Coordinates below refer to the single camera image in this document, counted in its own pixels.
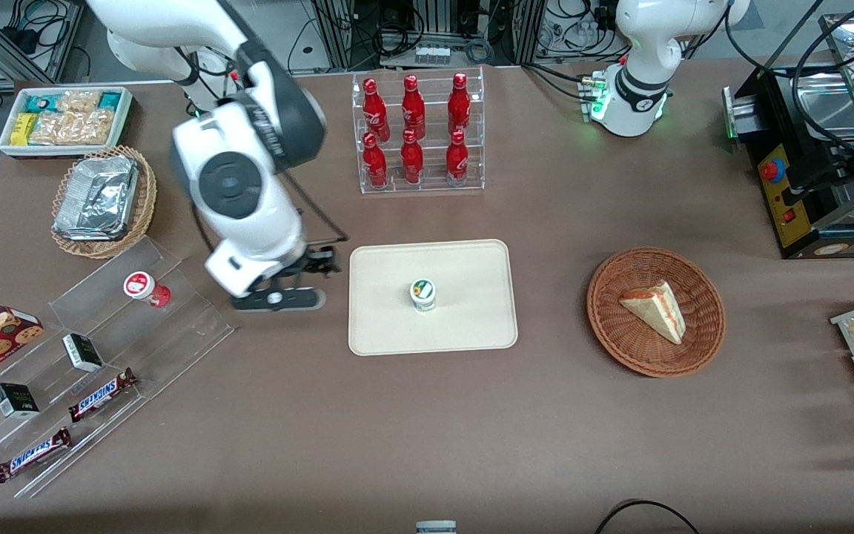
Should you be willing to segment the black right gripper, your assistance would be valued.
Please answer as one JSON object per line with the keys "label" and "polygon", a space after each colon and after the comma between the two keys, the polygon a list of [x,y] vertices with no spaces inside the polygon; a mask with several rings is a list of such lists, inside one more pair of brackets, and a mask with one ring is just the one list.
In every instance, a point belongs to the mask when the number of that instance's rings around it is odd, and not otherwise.
{"label": "black right gripper", "polygon": [[295,263],[282,268],[263,284],[264,290],[278,291],[308,289],[307,276],[332,277],[342,273],[342,263],[335,247],[308,248]]}

